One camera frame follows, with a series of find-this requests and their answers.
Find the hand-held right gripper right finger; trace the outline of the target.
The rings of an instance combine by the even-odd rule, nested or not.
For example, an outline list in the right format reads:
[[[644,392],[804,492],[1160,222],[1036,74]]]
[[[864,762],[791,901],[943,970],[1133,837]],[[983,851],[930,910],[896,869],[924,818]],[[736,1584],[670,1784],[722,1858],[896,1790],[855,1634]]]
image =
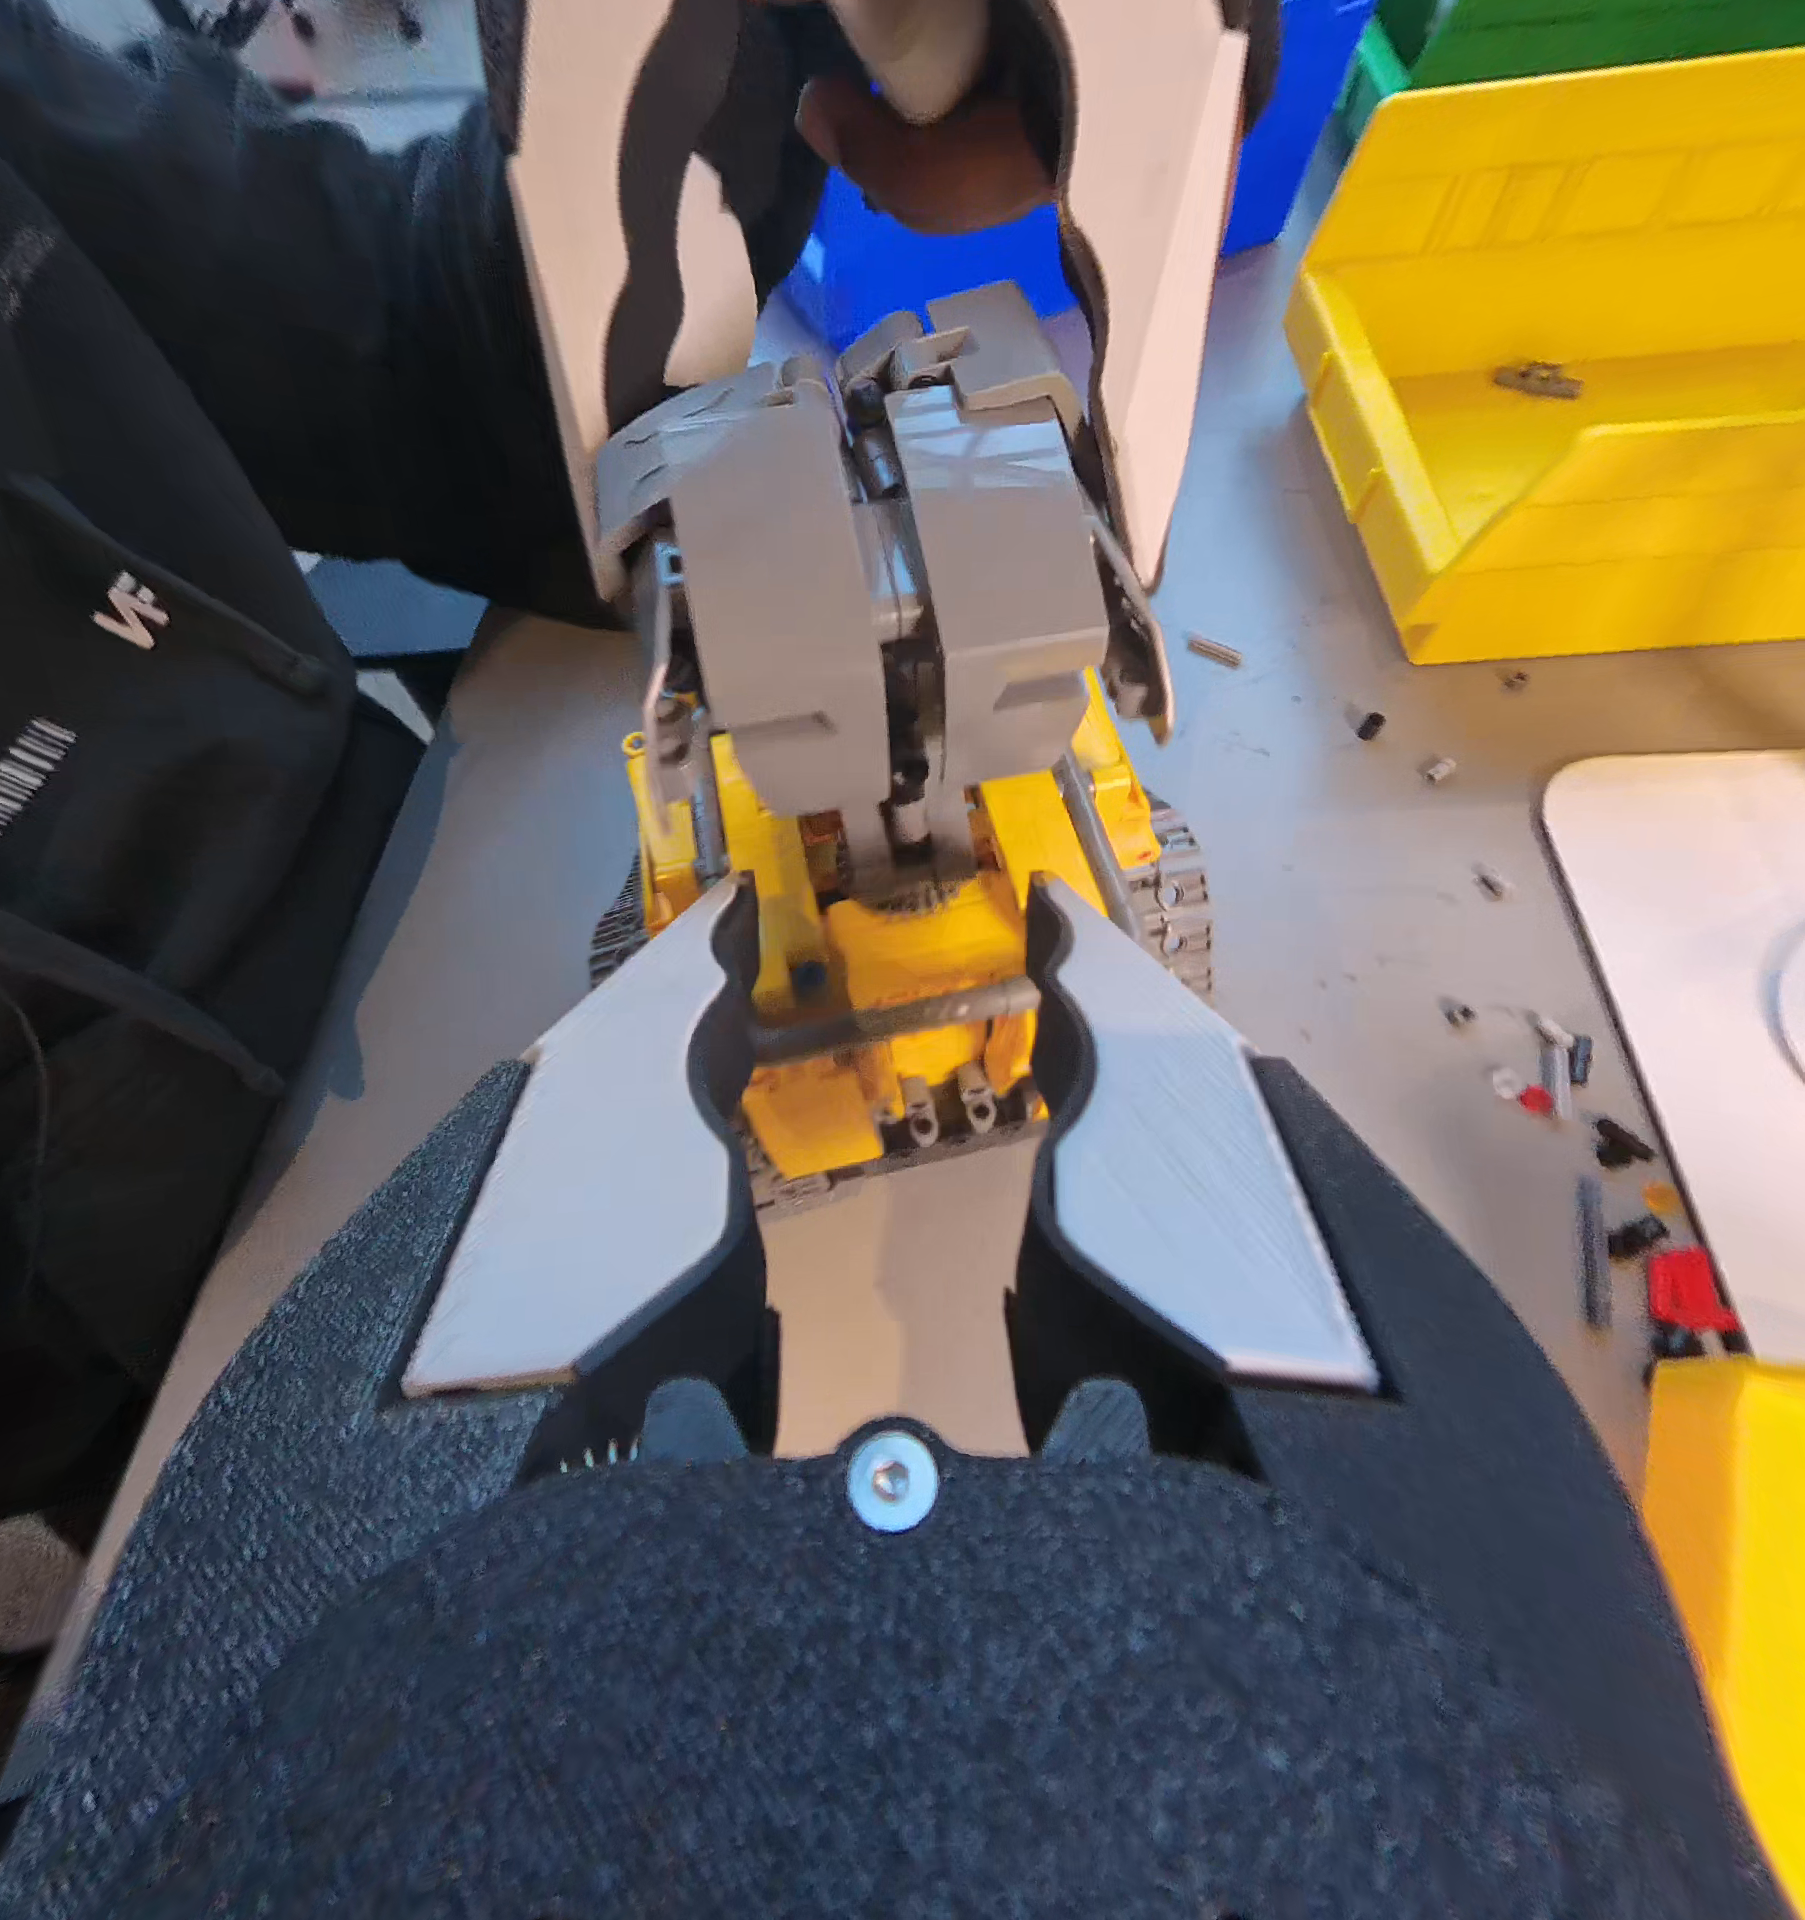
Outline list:
[[[1379,1393],[1256,1049],[1062,877],[1032,881],[1027,936],[1027,1253],[1209,1377]]]

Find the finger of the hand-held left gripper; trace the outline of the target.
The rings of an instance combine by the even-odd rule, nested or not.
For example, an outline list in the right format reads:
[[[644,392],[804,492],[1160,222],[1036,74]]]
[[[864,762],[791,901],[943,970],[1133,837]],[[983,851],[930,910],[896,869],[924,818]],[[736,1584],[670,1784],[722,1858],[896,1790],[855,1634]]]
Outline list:
[[[1059,2],[1055,45],[1059,247],[1087,328],[1087,432],[1106,515],[1153,589],[1240,147],[1265,100],[1265,10]]]
[[[769,398],[744,228],[705,156],[742,4],[524,4],[505,176],[583,549],[602,602],[677,614],[677,470]]]

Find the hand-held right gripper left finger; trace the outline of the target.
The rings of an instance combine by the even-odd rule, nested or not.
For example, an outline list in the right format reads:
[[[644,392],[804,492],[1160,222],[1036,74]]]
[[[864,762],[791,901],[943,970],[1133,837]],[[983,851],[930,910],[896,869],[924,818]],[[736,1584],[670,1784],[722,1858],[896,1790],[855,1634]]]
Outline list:
[[[758,907],[722,877],[521,1055],[526,1079],[402,1377],[410,1400],[753,1355],[766,1255],[731,1117],[755,1068]]]

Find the yellow tracked toy robot body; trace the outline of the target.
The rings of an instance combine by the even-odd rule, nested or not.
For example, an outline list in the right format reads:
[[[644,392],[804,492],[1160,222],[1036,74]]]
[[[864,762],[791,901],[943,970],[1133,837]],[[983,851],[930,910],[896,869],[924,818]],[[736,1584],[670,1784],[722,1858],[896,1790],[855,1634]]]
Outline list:
[[[1027,979],[1027,903],[1039,874],[1112,915],[1197,998],[1215,988],[1203,853],[1174,805],[1139,778],[1102,688],[1061,774],[989,780],[966,795],[978,869],[913,907],[872,907],[847,888],[831,814],[774,818],[724,737],[710,786],[660,804],[642,732],[621,741],[637,853],[600,915],[591,982],[600,987],[706,888],[698,853],[722,827],[731,867],[755,882],[756,1066],[734,1111],[758,1212],[797,1212],[915,1164],[1033,1134],[1037,996]]]

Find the grey toy robot head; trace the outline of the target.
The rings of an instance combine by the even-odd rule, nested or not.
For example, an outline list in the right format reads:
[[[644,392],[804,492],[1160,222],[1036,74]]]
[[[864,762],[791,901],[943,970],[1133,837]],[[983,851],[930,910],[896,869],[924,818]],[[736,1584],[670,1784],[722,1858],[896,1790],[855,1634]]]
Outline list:
[[[975,874],[969,793],[1053,772],[1087,677],[1166,739],[1166,650],[1083,442],[1011,281],[615,435],[595,489],[651,660],[649,798],[694,804],[722,734],[775,820],[835,820],[840,888],[895,910]]]

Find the blue plastic bin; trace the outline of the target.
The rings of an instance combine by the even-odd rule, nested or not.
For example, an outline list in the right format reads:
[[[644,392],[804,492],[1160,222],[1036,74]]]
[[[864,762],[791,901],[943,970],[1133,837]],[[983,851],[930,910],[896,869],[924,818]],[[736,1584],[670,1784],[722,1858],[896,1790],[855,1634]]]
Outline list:
[[[1279,239],[1373,12],[1370,2],[1280,4],[1280,70],[1240,156],[1224,260]],[[913,234],[834,175],[780,294],[843,350],[889,313],[925,313],[930,302],[1001,281],[1016,282],[1039,319],[1075,303],[1050,208],[975,234]]]

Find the green plastic bin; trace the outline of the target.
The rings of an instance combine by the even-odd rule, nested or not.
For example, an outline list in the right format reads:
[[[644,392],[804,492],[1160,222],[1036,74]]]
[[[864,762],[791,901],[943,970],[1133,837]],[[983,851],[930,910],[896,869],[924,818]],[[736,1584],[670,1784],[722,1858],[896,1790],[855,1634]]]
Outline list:
[[[1805,43],[1805,2],[1379,4],[1359,53],[1384,88],[1544,77]]]

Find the scattered small building pieces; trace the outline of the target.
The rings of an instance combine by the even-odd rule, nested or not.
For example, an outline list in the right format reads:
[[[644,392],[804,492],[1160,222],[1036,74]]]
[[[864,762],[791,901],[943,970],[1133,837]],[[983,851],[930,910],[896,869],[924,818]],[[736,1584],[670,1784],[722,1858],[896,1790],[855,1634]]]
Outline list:
[[[1322,684],[1184,640],[1218,1002],[1324,1092],[1569,1355],[1738,1342],[1540,825],[1566,766],[1654,743],[1666,679],[1442,667]]]

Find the yellow plastic bin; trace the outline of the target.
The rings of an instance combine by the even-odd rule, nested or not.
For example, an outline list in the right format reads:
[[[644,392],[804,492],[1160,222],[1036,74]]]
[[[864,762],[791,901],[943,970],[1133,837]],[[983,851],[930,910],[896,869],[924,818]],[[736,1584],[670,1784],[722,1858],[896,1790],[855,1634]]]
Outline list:
[[[1741,1799],[1805,1915],[1805,1369],[1662,1362],[1642,1516]]]
[[[1409,661],[1805,638],[1805,45],[1396,94],[1283,331]]]

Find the white book stand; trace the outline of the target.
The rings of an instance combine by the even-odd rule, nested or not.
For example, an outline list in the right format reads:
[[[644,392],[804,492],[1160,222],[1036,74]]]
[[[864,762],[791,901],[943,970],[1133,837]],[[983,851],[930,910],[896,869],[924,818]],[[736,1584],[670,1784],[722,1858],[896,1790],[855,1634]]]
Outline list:
[[[1587,758],[1540,825],[1741,1331],[1805,1369],[1805,749]]]

